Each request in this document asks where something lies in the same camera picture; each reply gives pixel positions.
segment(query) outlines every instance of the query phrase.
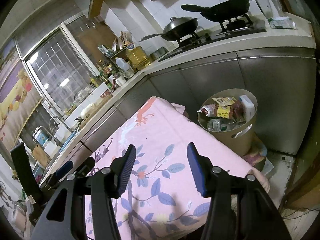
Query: gas stove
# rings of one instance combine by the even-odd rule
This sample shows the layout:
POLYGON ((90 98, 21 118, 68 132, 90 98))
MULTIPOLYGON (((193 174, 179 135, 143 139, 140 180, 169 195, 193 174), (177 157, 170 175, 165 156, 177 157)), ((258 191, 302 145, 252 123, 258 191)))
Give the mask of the gas stove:
POLYGON ((224 27, 223 23, 220 23, 221 30, 206 33, 201 37, 199 37, 196 33, 193 33, 192 37, 187 38, 183 41, 179 41, 178 48, 167 53, 158 61, 160 62, 166 60, 185 51, 198 48, 212 42, 267 31, 264 20, 256 20, 252 22, 248 16, 245 16, 245 18, 248 20, 247 22, 238 19, 236 19, 235 21, 229 21, 229 23, 227 24, 227 28, 224 27))

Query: beige trash bin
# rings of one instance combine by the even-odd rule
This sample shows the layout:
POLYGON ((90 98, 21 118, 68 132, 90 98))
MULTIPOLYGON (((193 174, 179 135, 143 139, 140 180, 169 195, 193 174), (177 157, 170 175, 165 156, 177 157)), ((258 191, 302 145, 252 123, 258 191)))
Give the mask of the beige trash bin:
POLYGON ((251 147, 252 137, 254 135, 254 126, 256 122, 257 109, 258 109, 258 103, 257 103, 256 97, 252 93, 244 89, 239 89, 239 88, 227 89, 211 96, 208 100, 206 100, 203 103, 201 107, 212 104, 214 102, 212 98, 234 97, 238 99, 239 96, 241 95, 247 95, 255 107, 254 116, 245 124, 231 131, 212 132, 207 129, 207 123, 210 120, 210 118, 207 117, 205 114, 198 113, 198 122, 202 128, 204 128, 209 133, 211 133, 217 140, 222 142, 224 145, 228 146, 236 154, 242 157, 249 151, 251 147))

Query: orange lizard print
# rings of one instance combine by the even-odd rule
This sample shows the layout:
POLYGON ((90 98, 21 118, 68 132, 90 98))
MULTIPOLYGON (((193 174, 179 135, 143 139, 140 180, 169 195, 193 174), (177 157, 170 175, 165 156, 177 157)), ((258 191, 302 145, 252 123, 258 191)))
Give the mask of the orange lizard print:
POLYGON ((146 124, 148 120, 147 119, 148 115, 154 116, 154 114, 147 114, 145 116, 142 116, 142 115, 152 106, 155 100, 156 100, 156 97, 149 98, 147 103, 138 110, 137 120, 135 121, 137 124, 135 126, 141 126, 141 123, 146 124))

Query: kitchen cabinet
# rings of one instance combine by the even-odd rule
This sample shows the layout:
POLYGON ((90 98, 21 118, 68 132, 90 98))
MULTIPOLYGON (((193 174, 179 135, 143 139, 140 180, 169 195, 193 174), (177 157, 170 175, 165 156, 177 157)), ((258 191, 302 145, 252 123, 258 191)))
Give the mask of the kitchen cabinet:
POLYGON ((316 87, 313 49, 238 52, 246 89, 258 101, 255 131, 267 148, 296 154, 307 130, 316 87))
POLYGON ((178 65, 198 105, 225 89, 245 89, 236 53, 206 57, 178 65))
POLYGON ((162 98, 186 107, 190 120, 197 122, 200 105, 192 94, 178 66, 170 67, 148 75, 151 83, 162 98))
POLYGON ((73 148, 67 158, 65 158, 63 164, 67 161, 73 162, 73 168, 68 174, 74 172, 88 157, 90 157, 92 151, 90 151, 87 147, 83 145, 82 142, 78 142, 78 144, 73 148))
POLYGON ((126 119, 130 119, 152 96, 161 97, 151 81, 144 77, 125 96, 120 98, 114 106, 126 119))
POLYGON ((120 111, 112 107, 95 123, 81 141, 94 152, 126 121, 127 119, 120 111))

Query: faucet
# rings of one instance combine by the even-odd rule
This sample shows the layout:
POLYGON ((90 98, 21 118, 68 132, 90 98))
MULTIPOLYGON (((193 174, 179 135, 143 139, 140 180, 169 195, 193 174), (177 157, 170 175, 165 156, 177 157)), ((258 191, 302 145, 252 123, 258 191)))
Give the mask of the faucet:
POLYGON ((35 133, 32 136, 32 139, 33 139, 34 143, 37 143, 36 140, 35 140, 35 135, 40 129, 45 130, 45 132, 47 134, 49 134, 53 138, 53 140, 56 142, 56 145, 62 147, 62 145, 63 145, 62 142, 59 141, 58 138, 54 137, 44 126, 39 126, 38 128, 35 129, 35 133))
POLYGON ((50 130, 52 129, 52 127, 51 127, 51 125, 50 125, 51 120, 52 120, 52 119, 55 119, 55 118, 58 118, 59 121, 68 129, 69 132, 71 132, 71 133, 74 132, 69 126, 66 125, 66 123, 65 123, 65 122, 62 120, 62 118, 59 117, 59 116, 54 116, 54 117, 52 117, 52 118, 50 119, 50 121, 49 121, 49 129, 50 129, 50 130))

